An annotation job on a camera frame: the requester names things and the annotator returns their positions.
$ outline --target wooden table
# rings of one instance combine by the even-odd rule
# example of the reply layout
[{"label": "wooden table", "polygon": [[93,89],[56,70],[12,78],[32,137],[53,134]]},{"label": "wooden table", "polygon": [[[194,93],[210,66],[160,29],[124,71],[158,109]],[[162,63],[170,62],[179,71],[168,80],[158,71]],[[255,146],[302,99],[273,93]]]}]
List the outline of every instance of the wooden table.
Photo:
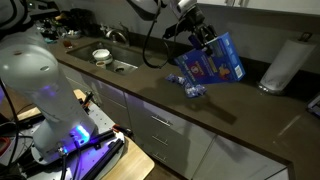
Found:
[{"label": "wooden table", "polygon": [[[85,99],[81,90],[74,90],[77,98]],[[38,108],[30,109],[18,115],[19,120],[40,114]],[[154,168],[154,162],[131,139],[126,138],[123,154],[117,164],[102,179],[136,180],[144,179]]]}]

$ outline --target faucet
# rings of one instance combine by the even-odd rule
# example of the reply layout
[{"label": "faucet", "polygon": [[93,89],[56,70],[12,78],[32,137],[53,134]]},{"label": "faucet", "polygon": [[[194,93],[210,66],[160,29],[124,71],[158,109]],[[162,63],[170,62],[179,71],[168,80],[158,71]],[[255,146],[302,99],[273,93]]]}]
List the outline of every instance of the faucet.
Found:
[{"label": "faucet", "polygon": [[118,35],[125,43],[126,46],[130,46],[130,39],[129,39],[129,29],[124,26],[121,22],[119,25],[122,27],[122,30],[120,29],[113,29],[113,28],[107,28],[106,37],[108,39],[112,39],[114,43],[118,43],[116,35]]}]

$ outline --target kitchen sink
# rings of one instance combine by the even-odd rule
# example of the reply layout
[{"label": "kitchen sink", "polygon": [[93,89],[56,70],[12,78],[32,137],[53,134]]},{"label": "kitchen sink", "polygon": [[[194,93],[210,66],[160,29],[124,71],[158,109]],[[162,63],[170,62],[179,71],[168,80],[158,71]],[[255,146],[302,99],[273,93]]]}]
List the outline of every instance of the kitchen sink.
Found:
[{"label": "kitchen sink", "polygon": [[130,50],[128,47],[105,42],[95,42],[79,49],[71,50],[68,54],[95,65],[97,61],[92,56],[92,53],[102,48],[108,49],[114,59],[112,63],[106,65],[106,70],[108,71],[127,75],[143,64],[141,53]]}]

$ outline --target backsplash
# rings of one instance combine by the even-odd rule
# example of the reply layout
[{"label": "backsplash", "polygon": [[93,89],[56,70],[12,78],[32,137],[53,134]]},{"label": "backsplash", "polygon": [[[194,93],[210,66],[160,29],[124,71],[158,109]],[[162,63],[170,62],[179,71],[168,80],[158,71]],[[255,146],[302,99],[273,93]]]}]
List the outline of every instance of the backsplash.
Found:
[{"label": "backsplash", "polygon": [[[97,22],[118,27],[119,21],[131,32],[146,35],[150,22],[141,20],[126,0],[55,0],[61,9],[84,8],[95,13]],[[229,32],[240,56],[272,63],[288,38],[297,39],[302,32],[314,33],[311,41],[320,42],[320,17],[266,12],[223,6],[200,5],[206,23],[212,24],[218,34]],[[163,9],[152,32],[162,37],[165,29],[176,23],[169,8]],[[177,41],[188,42],[188,33],[181,33]],[[320,74],[320,46],[301,68]]]}]

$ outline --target dark countertop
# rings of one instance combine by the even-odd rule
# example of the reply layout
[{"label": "dark countertop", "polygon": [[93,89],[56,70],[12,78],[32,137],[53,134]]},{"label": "dark countertop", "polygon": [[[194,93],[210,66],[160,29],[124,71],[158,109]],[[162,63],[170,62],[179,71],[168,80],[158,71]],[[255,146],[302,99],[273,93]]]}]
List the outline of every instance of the dark countertop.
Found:
[{"label": "dark countertop", "polygon": [[[72,42],[78,48],[98,40],[83,37]],[[320,120],[306,112],[306,102],[265,95],[241,82],[206,85],[205,96],[188,99],[180,86],[165,80],[170,73],[181,75],[176,66],[159,70],[142,65],[121,76],[68,55],[61,42],[49,47],[62,64],[287,164],[293,178],[320,177]],[[158,57],[153,63],[162,62],[163,56],[151,53]]]}]

